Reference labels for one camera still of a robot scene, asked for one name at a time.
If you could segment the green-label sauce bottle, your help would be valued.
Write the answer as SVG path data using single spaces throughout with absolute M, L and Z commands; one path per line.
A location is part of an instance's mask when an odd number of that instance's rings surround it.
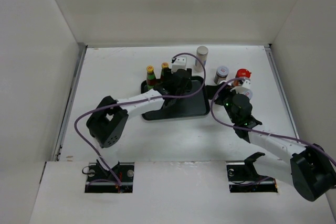
M 161 76 L 160 81 L 163 82 L 165 78 L 165 73 L 169 70 L 169 64 L 167 62 L 163 62 L 161 64 Z

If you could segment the red-label sauce bottle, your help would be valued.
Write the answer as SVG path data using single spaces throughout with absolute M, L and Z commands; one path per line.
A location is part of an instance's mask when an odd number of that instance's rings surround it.
M 146 68 L 146 86 L 147 89 L 153 89 L 154 86 L 157 83 L 156 75 L 154 73 L 154 67 L 153 66 L 147 66 Z

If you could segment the red-lid dark sauce jar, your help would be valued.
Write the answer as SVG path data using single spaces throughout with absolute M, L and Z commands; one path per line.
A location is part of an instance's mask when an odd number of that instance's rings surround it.
M 242 68 L 242 69 L 238 69 L 237 72 L 236 72 L 236 75 L 235 75 L 235 78 L 239 78 L 239 80 L 235 80 L 233 82 L 233 87 L 236 87 L 236 86 L 241 86 L 245 79 L 250 79 L 251 77 L 251 72 L 245 68 Z

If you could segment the tall silver-capped white bottle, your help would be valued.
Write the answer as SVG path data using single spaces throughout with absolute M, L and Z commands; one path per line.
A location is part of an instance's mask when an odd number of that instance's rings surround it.
M 196 72 L 203 72 L 208 56 L 208 48 L 206 46 L 199 46 L 196 50 L 196 57 L 194 69 Z

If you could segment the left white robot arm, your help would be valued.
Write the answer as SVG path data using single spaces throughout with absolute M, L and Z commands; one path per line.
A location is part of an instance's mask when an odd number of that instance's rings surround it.
M 179 96 L 192 88 L 191 69 L 167 72 L 164 81 L 153 89 L 135 97 L 115 100 L 107 96 L 98 107 L 116 104 L 117 106 L 92 113 L 86 122 L 90 135 L 98 142 L 100 149 L 110 148 L 122 135 L 128 119 L 173 106 Z

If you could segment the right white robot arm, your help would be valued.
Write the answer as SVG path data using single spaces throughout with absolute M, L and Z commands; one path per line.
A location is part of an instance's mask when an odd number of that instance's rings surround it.
M 239 138 L 276 156 L 276 159 L 267 159 L 265 153 L 257 152 L 246 158 L 243 172 L 248 179 L 259 176 L 279 179 L 293 186 L 308 201 L 315 201 L 335 189 L 335 160 L 322 147 L 268 132 L 262 122 L 253 117 L 249 79 L 238 86 L 227 82 L 206 86 L 206 92 L 211 106 L 224 107 L 230 127 Z

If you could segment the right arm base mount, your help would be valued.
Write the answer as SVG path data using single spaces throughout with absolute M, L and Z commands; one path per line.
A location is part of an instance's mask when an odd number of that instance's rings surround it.
M 254 162 L 265 156 L 256 152 L 243 161 L 232 161 L 226 164 L 229 191 L 231 193 L 277 193 L 276 180 L 259 175 Z

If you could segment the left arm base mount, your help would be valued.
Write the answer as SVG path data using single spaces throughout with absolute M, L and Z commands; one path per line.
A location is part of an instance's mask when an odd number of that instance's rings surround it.
M 85 193 L 89 194 L 126 194 L 133 192 L 135 163 L 119 163 L 112 171 L 121 182 L 117 184 L 110 171 L 105 170 L 99 161 L 89 163 L 82 169 L 86 175 Z

